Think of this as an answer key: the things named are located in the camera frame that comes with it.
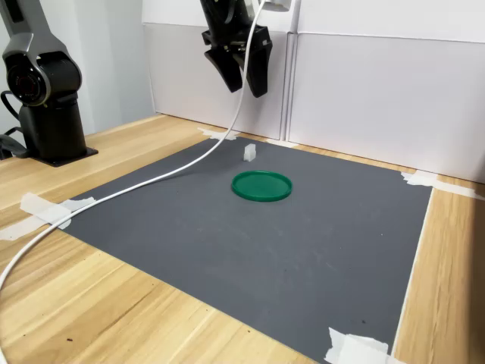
black mat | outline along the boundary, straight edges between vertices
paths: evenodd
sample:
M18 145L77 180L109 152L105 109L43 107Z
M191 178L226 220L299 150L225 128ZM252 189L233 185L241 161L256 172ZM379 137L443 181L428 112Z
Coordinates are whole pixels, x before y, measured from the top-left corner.
M215 142L78 197L171 171ZM269 203L233 194L233 177L260 169L289 177L293 194ZM329 327L393 345L430 192L397 171L239 138L80 214L66 232L323 362Z

white tape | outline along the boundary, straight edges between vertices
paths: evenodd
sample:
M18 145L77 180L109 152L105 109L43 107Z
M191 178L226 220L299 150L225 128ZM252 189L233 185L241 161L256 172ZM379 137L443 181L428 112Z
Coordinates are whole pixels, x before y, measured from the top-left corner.
M437 190L454 193L461 196L471 197L472 199L481 199L485 201L485 197L480 196L471 188L456 186L454 184L447 184L438 180L438 175L425 171L416 171L414 174L404 173L401 175L404 180L408 181L408 184L413 186L429 186L434 187Z
M26 193L23 195L20 202L20 209L49 224L54 224L56 221L59 221L70 214L70 209L49 202L33 193Z
M203 132L204 135L209 136L210 137L209 139L221 140L222 138L224 138L224 135L226 134L225 131L219 133L218 131L208 130L208 129L204 129L202 127L198 127L197 129L199 129L201 132ZM239 131L232 130L232 131L230 131L226 140L236 140L238 135L239 135Z
M404 364L387 355L389 346L369 337L344 335L329 328L332 348L325 360L330 364Z
M295 148L299 146L297 143L285 142L283 140L266 139L266 143L274 144L275 146L285 146L286 148Z
M45 224L54 224L62 218L70 215L71 212L81 209L84 206L95 202L92 197L82 199L80 201L73 201L71 199L56 205L45 199L34 195L33 193L26 193L23 195L20 202L20 208L33 216L19 221L2 231L0 231L0 240L14 241L27 234L32 233ZM65 229L70 225L70 220L63 223L59 228Z
M45 221L36 216L30 216L0 231L0 240L15 241L24 235L32 233L43 225L45 225Z

wooden table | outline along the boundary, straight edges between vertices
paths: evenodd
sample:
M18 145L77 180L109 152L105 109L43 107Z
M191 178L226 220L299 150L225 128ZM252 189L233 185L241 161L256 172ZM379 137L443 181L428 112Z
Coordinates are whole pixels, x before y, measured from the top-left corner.
M0 228L27 217L19 205L25 193L62 202L207 139L197 127L220 130L157 116L88 136L100 153L62 168L30 159L0 162ZM0 242L0 268L42 229ZM396 357L408 364L485 362L484 291L485 202L434 190ZM11 363L311 362L62 231L32 249L7 280L0 294L0 344Z

green plastic lid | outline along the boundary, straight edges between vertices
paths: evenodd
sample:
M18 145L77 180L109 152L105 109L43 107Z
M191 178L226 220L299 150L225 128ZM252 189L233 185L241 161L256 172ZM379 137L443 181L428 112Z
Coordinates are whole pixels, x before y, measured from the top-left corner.
M249 171L233 179L233 191L243 199L259 202L279 201L293 190L291 180L282 174L267 171Z

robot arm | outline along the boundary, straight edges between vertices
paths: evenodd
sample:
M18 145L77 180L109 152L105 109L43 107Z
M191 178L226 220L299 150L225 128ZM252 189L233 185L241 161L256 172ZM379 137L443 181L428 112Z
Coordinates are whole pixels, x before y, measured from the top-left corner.
M0 13L10 36L3 59L12 93L28 106L74 97L81 72L51 33L39 0L0 0Z
M211 46L205 57L234 93L243 86L239 68L244 67L246 52L249 52L249 87L255 97L263 96L268 91L268 63L273 48L268 28L257 26L251 49L246 49L251 19L245 1L201 0L201 3L209 26L202 38Z
M96 154L86 147L77 104L80 69L51 33L40 0L0 0L0 14L10 35L3 54L8 86L23 104L23 154L55 167ZM13 143L5 138L3 146Z

